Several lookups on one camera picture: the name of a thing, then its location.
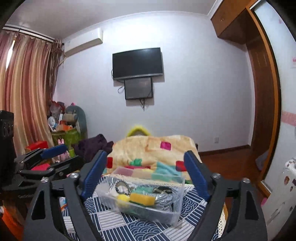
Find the yellow foam ball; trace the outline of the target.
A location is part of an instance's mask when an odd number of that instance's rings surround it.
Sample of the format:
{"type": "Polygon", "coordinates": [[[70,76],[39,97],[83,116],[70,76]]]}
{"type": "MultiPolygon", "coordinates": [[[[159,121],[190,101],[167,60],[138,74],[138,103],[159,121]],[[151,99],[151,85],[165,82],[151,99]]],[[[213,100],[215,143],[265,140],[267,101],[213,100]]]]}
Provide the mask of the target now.
{"type": "Polygon", "coordinates": [[[117,196],[116,202],[118,206],[127,206],[130,203],[130,196],[125,194],[119,194],[117,196]]]}

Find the clear plastic storage box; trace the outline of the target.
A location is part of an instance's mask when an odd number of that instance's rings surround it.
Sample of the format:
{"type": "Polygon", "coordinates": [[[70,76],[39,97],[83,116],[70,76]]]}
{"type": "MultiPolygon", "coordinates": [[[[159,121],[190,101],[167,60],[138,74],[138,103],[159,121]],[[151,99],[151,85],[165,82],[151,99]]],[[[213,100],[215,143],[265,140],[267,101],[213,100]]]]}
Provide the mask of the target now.
{"type": "Polygon", "coordinates": [[[176,225],[181,215],[185,178],[149,169],[118,167],[95,192],[102,205],[148,221],[176,225]]]}

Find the yellow green sponge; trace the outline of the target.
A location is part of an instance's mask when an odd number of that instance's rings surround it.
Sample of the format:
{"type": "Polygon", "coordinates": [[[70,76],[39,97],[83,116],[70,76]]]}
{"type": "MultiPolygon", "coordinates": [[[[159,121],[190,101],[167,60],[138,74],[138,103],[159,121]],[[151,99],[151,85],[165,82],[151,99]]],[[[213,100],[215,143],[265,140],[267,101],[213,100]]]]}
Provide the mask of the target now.
{"type": "Polygon", "coordinates": [[[155,200],[154,196],[139,193],[132,193],[129,197],[129,202],[142,206],[154,206],[155,200]]]}

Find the pink rabbit toy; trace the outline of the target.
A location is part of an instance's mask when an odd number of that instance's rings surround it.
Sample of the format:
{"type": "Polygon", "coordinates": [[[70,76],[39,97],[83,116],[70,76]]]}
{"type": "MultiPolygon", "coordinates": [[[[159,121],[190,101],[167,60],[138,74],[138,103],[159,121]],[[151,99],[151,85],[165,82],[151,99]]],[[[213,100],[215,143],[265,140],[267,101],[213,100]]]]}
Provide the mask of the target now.
{"type": "Polygon", "coordinates": [[[67,159],[70,158],[70,153],[68,151],[67,146],[65,145],[64,139],[59,139],[58,140],[59,148],[58,148],[58,160],[60,162],[66,161],[67,159]]]}

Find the dark purple clothing pile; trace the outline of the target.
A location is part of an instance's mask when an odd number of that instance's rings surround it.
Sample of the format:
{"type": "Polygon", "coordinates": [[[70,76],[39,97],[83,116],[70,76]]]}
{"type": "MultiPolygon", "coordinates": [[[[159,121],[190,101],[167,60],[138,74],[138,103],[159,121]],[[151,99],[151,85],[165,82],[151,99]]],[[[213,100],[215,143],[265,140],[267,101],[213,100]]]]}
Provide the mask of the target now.
{"type": "Polygon", "coordinates": [[[77,144],[72,144],[74,153],[80,156],[84,163],[89,163],[95,157],[99,150],[110,154],[112,152],[113,141],[108,142],[103,134],[95,137],[80,140],[77,144]]]}

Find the green storage bag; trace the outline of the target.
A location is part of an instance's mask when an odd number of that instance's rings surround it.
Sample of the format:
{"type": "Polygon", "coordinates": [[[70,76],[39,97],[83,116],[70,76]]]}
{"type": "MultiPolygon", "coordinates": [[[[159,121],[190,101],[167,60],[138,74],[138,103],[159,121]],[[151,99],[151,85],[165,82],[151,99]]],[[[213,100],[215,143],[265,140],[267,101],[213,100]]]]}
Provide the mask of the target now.
{"type": "Polygon", "coordinates": [[[77,144],[81,138],[81,134],[75,128],[67,131],[51,132],[54,145],[59,145],[64,140],[64,144],[68,147],[77,144]]]}

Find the colourful checked fleece blanket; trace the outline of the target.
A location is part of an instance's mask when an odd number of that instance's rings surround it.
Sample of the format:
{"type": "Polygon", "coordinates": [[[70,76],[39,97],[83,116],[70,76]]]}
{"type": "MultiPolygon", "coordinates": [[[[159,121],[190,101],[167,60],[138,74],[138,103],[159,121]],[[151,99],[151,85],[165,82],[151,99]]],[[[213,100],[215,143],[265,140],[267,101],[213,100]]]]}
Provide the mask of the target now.
{"type": "Polygon", "coordinates": [[[185,169],[184,154],[192,151],[199,162],[194,141],[186,136],[173,135],[164,137],[132,136],[116,142],[108,154],[109,166],[105,173],[110,174],[118,167],[137,167],[150,169],[152,173],[178,175],[191,182],[185,169]]]}

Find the grey plush toy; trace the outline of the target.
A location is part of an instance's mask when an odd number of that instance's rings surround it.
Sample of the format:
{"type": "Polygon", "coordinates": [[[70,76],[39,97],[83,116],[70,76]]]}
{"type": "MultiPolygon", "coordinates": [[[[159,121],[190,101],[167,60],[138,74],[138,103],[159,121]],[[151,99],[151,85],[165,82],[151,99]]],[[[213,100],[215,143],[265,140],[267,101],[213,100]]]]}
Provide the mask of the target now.
{"type": "Polygon", "coordinates": [[[82,139],[88,138],[86,115],[81,107],[77,105],[67,106],[62,120],[74,126],[82,139]]]}

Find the blue white patterned tablecloth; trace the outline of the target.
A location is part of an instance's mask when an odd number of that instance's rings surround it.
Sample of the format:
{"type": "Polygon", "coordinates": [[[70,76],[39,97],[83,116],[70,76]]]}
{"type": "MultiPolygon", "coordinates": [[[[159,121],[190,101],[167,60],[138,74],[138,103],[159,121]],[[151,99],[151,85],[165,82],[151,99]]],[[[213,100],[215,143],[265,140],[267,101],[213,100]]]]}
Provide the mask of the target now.
{"type": "Polygon", "coordinates": [[[185,183],[181,215],[176,225],[148,221],[101,204],[95,190],[83,201],[103,240],[187,240],[205,211],[207,201],[192,184],[185,183]]]}

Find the yellow chair back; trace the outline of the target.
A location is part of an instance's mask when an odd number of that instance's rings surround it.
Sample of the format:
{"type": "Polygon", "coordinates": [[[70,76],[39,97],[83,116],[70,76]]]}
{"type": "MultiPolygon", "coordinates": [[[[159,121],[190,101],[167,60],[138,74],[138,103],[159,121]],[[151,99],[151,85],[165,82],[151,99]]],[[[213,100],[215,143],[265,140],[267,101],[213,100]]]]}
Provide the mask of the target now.
{"type": "Polygon", "coordinates": [[[127,132],[126,137],[132,137],[137,135],[150,136],[151,133],[145,127],[141,125],[135,125],[127,132]]]}

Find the white sticker-covered suitcase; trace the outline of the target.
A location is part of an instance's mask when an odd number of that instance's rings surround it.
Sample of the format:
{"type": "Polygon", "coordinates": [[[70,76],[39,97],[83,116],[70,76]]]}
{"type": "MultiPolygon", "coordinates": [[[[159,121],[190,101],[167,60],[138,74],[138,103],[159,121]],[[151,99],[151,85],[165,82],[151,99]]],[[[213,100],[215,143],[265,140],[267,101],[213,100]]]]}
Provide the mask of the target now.
{"type": "Polygon", "coordinates": [[[295,158],[285,163],[276,188],[262,206],[267,238],[272,240],[295,208],[295,158]]]}

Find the striped pink curtain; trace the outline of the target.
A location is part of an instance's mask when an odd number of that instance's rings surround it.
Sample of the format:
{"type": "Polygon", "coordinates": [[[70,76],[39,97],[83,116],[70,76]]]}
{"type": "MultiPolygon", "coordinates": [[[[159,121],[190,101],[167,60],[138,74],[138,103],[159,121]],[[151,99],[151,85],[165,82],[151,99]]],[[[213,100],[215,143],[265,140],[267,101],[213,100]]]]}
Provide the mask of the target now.
{"type": "Polygon", "coordinates": [[[1,31],[1,109],[14,114],[18,156],[38,141],[53,146],[47,116],[53,102],[62,42],[1,31]]]}

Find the brown wooden door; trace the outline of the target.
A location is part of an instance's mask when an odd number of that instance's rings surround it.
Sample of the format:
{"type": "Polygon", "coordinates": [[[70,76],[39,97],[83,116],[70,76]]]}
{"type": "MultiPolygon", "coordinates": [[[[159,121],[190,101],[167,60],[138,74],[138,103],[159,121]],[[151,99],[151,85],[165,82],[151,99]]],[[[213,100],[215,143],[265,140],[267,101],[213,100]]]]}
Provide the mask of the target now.
{"type": "Polygon", "coordinates": [[[258,183],[271,166],[280,128],[280,80],[274,52],[259,18],[249,9],[253,32],[247,41],[255,93],[255,118],[251,148],[257,156],[267,153],[258,183]]]}

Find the white air conditioner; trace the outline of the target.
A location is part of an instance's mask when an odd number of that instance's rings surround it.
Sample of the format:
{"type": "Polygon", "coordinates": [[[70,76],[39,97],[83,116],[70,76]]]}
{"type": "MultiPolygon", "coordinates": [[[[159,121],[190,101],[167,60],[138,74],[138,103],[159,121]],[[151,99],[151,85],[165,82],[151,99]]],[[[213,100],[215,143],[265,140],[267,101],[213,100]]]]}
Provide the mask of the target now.
{"type": "Polygon", "coordinates": [[[70,57],[81,51],[103,43],[103,30],[96,28],[88,32],[81,33],[63,40],[64,56],[70,57]]]}

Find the wooden overhead cabinet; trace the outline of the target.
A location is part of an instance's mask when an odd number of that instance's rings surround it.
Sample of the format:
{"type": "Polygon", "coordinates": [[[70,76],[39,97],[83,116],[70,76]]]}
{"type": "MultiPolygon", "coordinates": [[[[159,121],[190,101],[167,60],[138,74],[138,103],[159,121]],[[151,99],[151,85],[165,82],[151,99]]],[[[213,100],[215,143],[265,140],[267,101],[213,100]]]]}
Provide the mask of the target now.
{"type": "Polygon", "coordinates": [[[222,1],[211,18],[216,35],[223,40],[245,44],[253,32],[253,19],[249,12],[252,1],[222,1]]]}

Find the small dark wall monitor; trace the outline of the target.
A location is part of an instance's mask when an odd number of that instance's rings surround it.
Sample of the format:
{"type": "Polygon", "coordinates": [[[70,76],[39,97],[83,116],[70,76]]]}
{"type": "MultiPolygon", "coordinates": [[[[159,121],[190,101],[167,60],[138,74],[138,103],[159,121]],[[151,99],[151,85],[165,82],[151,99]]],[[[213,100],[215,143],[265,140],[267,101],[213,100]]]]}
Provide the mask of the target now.
{"type": "Polygon", "coordinates": [[[153,98],[153,95],[153,81],[151,77],[125,80],[126,100],[153,98]]]}

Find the black wall television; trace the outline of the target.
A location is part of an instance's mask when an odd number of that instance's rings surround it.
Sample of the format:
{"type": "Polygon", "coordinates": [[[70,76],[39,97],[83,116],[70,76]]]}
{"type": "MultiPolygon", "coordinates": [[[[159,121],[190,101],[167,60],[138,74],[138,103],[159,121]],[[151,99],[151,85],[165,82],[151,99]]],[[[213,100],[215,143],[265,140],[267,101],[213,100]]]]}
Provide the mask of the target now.
{"type": "Polygon", "coordinates": [[[163,75],[160,48],[130,50],[112,54],[114,80],[163,75]]]}

